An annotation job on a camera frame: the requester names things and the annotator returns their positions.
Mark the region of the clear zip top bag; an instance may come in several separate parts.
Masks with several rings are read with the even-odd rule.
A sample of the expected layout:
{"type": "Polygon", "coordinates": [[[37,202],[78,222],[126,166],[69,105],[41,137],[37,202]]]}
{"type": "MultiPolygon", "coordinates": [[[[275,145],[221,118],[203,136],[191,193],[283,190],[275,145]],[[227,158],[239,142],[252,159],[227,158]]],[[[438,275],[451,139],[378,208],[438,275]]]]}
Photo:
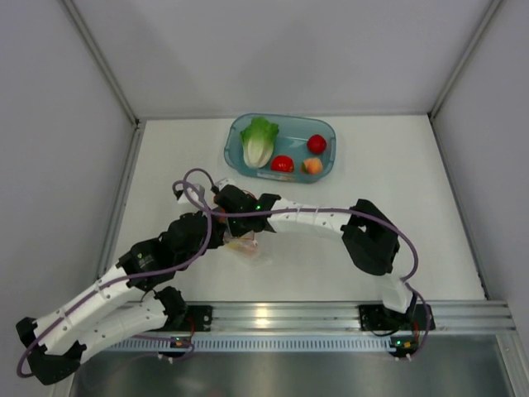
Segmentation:
{"type": "Polygon", "coordinates": [[[266,209],[264,198],[256,198],[252,193],[227,184],[215,194],[215,212],[222,213],[220,222],[226,224],[225,245],[236,253],[238,261],[247,261],[252,266],[269,265],[271,255],[257,241],[259,232],[269,232],[267,217],[232,217],[233,214],[258,213],[266,209]]]}

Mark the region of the fake strawberry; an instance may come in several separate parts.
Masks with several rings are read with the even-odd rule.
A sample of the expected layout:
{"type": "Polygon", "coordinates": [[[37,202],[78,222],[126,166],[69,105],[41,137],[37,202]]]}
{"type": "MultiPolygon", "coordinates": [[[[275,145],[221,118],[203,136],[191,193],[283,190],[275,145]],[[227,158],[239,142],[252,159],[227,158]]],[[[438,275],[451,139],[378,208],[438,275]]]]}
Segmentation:
{"type": "Polygon", "coordinates": [[[277,155],[272,159],[270,169],[274,172],[293,173],[294,161],[287,155],[277,155]]]}

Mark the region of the green fake vegetable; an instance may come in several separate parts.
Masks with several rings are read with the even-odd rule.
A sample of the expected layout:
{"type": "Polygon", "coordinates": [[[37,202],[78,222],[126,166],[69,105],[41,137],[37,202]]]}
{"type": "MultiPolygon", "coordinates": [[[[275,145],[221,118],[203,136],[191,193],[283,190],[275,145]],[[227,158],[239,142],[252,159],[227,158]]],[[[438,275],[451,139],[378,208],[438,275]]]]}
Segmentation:
{"type": "Polygon", "coordinates": [[[264,167],[270,160],[279,134],[279,125],[264,117],[254,117],[241,132],[243,160],[251,169],[264,167]]]}

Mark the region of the fake peach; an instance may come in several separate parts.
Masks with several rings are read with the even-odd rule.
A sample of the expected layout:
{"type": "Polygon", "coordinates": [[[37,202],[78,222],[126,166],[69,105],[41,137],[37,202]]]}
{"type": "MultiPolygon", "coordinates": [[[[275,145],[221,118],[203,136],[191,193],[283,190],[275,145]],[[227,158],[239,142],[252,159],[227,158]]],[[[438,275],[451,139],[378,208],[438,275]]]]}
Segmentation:
{"type": "Polygon", "coordinates": [[[307,158],[301,164],[301,171],[307,175],[319,175],[323,169],[323,163],[319,158],[307,158]]]}

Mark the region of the red fake pepper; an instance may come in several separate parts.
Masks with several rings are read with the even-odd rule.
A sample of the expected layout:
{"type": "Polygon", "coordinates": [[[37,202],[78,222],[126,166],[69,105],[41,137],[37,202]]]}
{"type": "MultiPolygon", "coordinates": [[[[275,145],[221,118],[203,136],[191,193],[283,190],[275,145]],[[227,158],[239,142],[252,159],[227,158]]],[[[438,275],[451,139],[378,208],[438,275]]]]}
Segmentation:
{"type": "Polygon", "coordinates": [[[327,148],[325,138],[319,134],[311,136],[307,141],[307,149],[314,155],[321,155],[327,148]]]}

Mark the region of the yellow fake fruit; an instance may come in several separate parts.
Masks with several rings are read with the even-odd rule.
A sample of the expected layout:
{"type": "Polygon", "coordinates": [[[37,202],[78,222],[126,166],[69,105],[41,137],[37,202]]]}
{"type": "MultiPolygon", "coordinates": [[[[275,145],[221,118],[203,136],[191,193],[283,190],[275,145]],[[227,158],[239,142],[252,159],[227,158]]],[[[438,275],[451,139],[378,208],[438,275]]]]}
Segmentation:
{"type": "Polygon", "coordinates": [[[244,244],[247,241],[246,239],[233,239],[226,243],[226,247],[238,252],[244,252],[244,244]]]}

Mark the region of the pale pink fake egg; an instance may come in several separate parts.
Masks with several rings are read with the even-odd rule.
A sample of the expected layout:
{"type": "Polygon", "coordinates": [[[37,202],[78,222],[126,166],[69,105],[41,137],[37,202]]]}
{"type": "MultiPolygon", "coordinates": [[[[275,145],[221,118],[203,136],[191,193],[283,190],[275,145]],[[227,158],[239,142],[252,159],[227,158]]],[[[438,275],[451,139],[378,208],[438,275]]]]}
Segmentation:
{"type": "Polygon", "coordinates": [[[255,241],[247,241],[244,244],[244,253],[247,256],[256,256],[260,253],[259,245],[255,241]]]}

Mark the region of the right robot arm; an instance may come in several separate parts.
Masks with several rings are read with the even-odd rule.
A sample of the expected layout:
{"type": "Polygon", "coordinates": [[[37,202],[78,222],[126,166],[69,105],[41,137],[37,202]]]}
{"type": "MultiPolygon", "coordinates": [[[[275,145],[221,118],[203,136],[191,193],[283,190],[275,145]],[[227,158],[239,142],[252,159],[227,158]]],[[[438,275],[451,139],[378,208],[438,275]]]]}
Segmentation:
{"type": "Polygon", "coordinates": [[[409,276],[393,272],[400,243],[408,239],[369,200],[351,208],[321,208],[287,200],[277,194],[251,196],[232,184],[214,197],[226,214],[235,237],[247,232],[308,233],[342,242],[353,265],[374,278],[378,304],[359,306],[360,327],[377,336],[435,327],[431,307],[409,284],[409,276]]]}

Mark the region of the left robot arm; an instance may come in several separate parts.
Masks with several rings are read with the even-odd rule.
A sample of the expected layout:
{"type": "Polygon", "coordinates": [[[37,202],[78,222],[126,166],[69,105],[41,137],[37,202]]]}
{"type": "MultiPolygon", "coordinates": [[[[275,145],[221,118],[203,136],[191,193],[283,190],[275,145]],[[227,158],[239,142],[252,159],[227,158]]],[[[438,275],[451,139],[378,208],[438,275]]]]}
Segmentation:
{"type": "Polygon", "coordinates": [[[226,223],[187,213],[159,237],[138,242],[90,287],[40,318],[16,325],[22,364],[42,385],[75,373],[100,351],[151,330],[178,330],[188,319],[180,291],[166,283],[208,249],[223,245],[226,223]]]}

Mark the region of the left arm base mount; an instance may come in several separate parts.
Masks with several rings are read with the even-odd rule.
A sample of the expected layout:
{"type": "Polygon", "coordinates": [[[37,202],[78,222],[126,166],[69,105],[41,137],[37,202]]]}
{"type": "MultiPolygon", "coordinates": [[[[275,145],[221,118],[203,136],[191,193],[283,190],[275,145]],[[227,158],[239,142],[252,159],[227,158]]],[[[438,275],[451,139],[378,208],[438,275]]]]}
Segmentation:
{"type": "Polygon", "coordinates": [[[211,305],[189,305],[179,330],[182,332],[209,332],[212,325],[212,312],[213,307],[211,305]]]}

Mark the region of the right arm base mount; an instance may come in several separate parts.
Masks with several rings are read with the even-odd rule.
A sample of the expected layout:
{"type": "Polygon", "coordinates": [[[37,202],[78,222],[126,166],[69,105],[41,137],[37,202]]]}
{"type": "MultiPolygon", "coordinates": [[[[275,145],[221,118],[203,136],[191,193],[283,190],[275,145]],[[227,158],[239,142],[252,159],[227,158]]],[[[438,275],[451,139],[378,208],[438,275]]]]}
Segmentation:
{"type": "Polygon", "coordinates": [[[377,337],[387,337],[399,330],[394,312],[382,304],[362,304],[359,306],[360,328],[377,337]]]}

